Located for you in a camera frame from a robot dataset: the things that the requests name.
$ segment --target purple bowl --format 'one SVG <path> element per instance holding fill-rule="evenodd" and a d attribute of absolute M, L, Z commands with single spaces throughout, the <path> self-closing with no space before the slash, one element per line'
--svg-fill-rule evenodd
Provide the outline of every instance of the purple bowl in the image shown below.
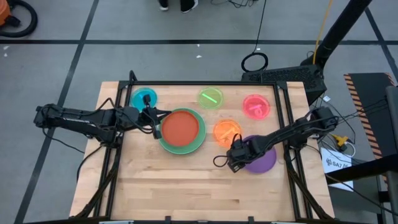
<path fill-rule="evenodd" d="M 243 141 L 250 140 L 253 137 L 256 136 L 255 135 L 248 136 L 244 138 Z M 272 147 L 272 149 L 266 152 L 265 155 L 256 159 L 252 163 L 246 165 L 244 168 L 255 174 L 263 174 L 272 169 L 275 163 L 276 163 L 276 150 L 275 147 Z"/>

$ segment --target orange object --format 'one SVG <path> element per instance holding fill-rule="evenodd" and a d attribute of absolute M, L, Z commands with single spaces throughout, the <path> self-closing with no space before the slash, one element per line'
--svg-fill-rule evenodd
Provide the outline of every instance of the orange object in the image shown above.
<path fill-rule="evenodd" d="M 172 146 L 187 146 L 199 133 L 199 122 L 188 111 L 175 111 L 162 123 L 162 137 Z"/>
<path fill-rule="evenodd" d="M 6 23 L 6 19 L 9 16 L 11 16 L 11 11 L 7 0 L 0 0 L 0 26 Z"/>
<path fill-rule="evenodd" d="M 240 125 L 232 119 L 223 119 L 216 123 L 213 136 L 220 146 L 230 148 L 235 134 L 242 134 Z"/>

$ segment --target pink object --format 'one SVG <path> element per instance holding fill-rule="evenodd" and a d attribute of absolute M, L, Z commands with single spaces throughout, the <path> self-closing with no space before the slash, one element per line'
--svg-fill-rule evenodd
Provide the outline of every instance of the pink object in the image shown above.
<path fill-rule="evenodd" d="M 249 95 L 243 101 L 243 112 L 252 119 L 264 119 L 269 111 L 269 103 L 261 95 Z"/>

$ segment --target wooden tabletop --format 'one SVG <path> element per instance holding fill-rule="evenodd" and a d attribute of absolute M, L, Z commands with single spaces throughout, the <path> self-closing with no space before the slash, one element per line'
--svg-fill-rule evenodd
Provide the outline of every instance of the wooden tabletop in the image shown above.
<path fill-rule="evenodd" d="M 103 82 L 97 106 L 112 97 L 115 99 L 118 82 Z M 217 110 L 203 109 L 197 96 L 205 86 L 134 86 L 151 87 L 158 96 L 156 107 L 161 110 L 190 108 L 197 111 L 206 123 L 205 142 L 198 150 L 187 155 L 175 155 L 162 148 L 151 134 L 138 130 L 125 134 L 118 181 L 116 184 L 113 220 L 212 220 L 246 221 L 294 221 L 289 181 L 283 159 L 282 144 L 275 145 L 277 162 L 264 174 L 252 174 L 247 170 L 232 173 L 228 166 L 217 168 L 213 158 L 228 150 L 219 146 L 213 138 L 213 127 L 221 119 L 237 121 L 243 136 L 266 135 L 279 129 L 275 96 L 271 86 L 216 86 L 224 94 L 223 105 Z M 288 83 L 294 118 L 308 112 L 307 99 L 302 83 Z M 251 94 L 267 98 L 271 112 L 266 119 L 248 118 L 242 111 L 243 99 Z M 285 106 L 282 109 L 287 123 Z M 316 141 L 308 144 L 317 148 Z M 96 140 L 89 140 L 85 156 L 98 147 Z M 90 200 L 98 188 L 105 150 L 89 158 L 81 168 L 70 215 L 76 215 Z M 324 210 L 334 217 L 330 195 L 323 173 L 319 153 L 306 147 L 301 152 L 303 168 L 309 191 Z M 101 213 L 108 193 L 104 194 Z M 305 217 L 302 197 L 298 190 L 301 216 Z"/>

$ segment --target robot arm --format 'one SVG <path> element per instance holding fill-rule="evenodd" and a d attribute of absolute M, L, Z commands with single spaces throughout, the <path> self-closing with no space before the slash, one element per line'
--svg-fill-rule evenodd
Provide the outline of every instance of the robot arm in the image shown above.
<path fill-rule="evenodd" d="M 137 108 L 130 106 L 117 108 L 112 99 L 108 98 L 99 109 L 83 111 L 63 108 L 54 104 L 38 106 L 34 123 L 39 128 L 65 128 L 96 138 L 101 144 L 110 146 L 116 140 L 120 131 L 139 129 L 146 134 L 153 134 L 155 139 L 162 136 L 156 126 L 171 111 L 162 111 L 149 106 L 150 96 L 144 96 L 146 107 L 140 113 Z M 106 102 L 110 101 L 113 109 L 102 110 Z"/>
<path fill-rule="evenodd" d="M 289 145 L 301 149 L 307 143 L 307 138 L 313 134 L 324 136 L 338 125 L 338 117 L 329 108 L 318 108 L 310 111 L 303 118 L 267 136 L 256 136 L 250 140 L 238 139 L 227 151 L 227 165 L 237 172 L 256 159 L 262 157 L 273 145 L 288 140 Z"/>

